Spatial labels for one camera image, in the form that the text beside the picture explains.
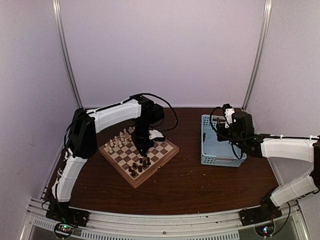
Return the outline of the wooden chess board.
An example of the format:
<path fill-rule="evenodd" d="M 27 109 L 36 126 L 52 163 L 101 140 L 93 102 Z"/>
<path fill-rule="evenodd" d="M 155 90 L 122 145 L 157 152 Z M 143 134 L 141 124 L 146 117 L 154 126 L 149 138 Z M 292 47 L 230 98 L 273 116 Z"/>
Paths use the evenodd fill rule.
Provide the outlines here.
<path fill-rule="evenodd" d="M 178 154 L 180 148 L 169 140 L 156 141 L 146 156 L 140 155 L 130 134 L 133 126 L 124 129 L 99 148 L 99 152 L 133 187 L 137 188 Z"/>

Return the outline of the light blue plastic basket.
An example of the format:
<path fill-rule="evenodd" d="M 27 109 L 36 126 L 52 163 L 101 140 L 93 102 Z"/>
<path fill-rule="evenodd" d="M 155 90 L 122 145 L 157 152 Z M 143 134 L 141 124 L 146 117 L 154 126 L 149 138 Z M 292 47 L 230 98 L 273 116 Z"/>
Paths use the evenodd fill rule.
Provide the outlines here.
<path fill-rule="evenodd" d="M 208 166 L 238 168 L 247 155 L 228 141 L 218 141 L 210 125 L 210 116 L 201 116 L 201 164 Z"/>

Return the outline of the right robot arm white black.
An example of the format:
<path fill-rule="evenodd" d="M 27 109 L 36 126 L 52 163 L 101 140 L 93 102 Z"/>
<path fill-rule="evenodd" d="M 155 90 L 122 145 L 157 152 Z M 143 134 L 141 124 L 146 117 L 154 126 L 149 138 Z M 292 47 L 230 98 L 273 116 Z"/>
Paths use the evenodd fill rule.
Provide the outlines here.
<path fill-rule="evenodd" d="M 242 153 L 254 158 L 269 160 L 302 161 L 309 164 L 307 172 L 270 190 L 260 201 L 256 210 L 259 220 L 266 221 L 279 207 L 292 200 L 317 194 L 320 191 L 320 137 L 304 137 L 257 134 L 252 116 L 243 111 L 224 110 L 224 121 L 210 122 L 219 142 L 227 141 Z"/>

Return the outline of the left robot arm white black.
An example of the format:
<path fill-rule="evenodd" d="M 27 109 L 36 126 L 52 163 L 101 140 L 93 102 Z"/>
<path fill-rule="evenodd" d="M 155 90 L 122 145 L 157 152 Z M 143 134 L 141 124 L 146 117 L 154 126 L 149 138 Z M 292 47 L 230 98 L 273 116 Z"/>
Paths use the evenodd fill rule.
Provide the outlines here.
<path fill-rule="evenodd" d="M 92 109 L 78 108 L 74 112 L 63 139 L 65 166 L 58 173 L 48 196 L 50 201 L 56 203 L 51 211 L 61 222 L 72 218 L 71 209 L 64 204 L 70 202 L 82 168 L 97 154 L 102 145 L 99 137 L 107 129 L 133 121 L 133 132 L 128 135 L 132 139 L 132 145 L 143 157 L 155 142 L 166 139 L 165 135 L 151 127 L 165 118 L 163 106 L 154 102 L 151 97 L 152 94 L 149 93 L 138 93 L 118 103 Z"/>

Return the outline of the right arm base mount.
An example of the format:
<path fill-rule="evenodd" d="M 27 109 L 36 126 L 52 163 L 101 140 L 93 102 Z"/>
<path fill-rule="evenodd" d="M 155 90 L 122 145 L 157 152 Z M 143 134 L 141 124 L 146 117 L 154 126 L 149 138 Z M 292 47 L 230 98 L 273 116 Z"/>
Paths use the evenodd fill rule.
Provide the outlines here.
<path fill-rule="evenodd" d="M 270 222 L 273 219 L 282 216 L 281 210 L 277 209 L 275 213 L 266 213 L 260 206 L 254 208 L 244 208 L 239 212 L 242 226 L 255 225 L 263 222 Z"/>

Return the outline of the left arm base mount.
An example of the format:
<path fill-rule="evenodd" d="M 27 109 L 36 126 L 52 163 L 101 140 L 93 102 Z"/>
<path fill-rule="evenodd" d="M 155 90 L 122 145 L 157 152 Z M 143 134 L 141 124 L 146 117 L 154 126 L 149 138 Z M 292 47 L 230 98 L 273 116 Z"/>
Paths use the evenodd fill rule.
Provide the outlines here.
<path fill-rule="evenodd" d="M 85 210 L 63 206 L 49 206 L 45 217 L 57 222 L 66 223 L 76 227 L 86 227 L 89 220 L 90 213 Z"/>

